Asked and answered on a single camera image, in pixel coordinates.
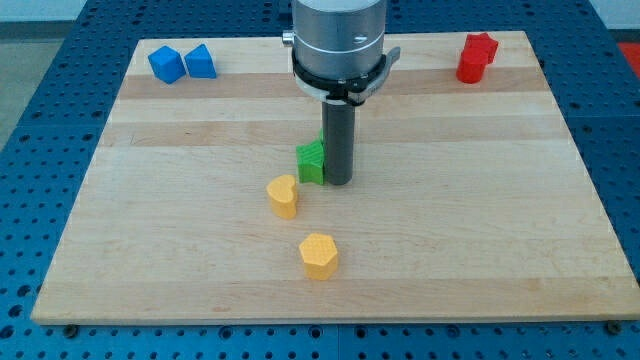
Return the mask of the black clamp ring mount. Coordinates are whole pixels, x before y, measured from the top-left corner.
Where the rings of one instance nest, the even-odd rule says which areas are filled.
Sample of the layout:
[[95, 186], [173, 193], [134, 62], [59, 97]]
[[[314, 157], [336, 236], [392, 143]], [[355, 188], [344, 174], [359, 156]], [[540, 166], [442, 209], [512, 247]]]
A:
[[293, 73], [298, 87], [307, 95], [331, 105], [361, 106], [380, 90], [388, 78], [391, 68], [400, 59], [401, 48], [394, 47], [383, 54], [375, 67], [350, 79], [329, 79], [311, 74], [291, 51]]

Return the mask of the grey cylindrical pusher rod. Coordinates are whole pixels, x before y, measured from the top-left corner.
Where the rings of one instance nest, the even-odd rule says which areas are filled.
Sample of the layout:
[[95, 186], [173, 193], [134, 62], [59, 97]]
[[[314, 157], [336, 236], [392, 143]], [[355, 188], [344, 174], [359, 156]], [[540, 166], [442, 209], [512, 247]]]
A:
[[355, 108], [351, 105], [322, 104], [324, 179], [345, 185], [352, 179]]

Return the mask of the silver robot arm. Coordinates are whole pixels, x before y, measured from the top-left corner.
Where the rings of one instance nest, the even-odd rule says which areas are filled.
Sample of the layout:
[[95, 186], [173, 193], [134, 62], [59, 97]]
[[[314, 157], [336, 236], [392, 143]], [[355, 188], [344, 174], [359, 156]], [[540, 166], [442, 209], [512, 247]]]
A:
[[324, 179], [345, 185], [353, 177], [356, 108], [378, 92], [401, 49], [383, 49], [385, 0], [294, 0], [291, 48], [296, 83], [321, 102]]

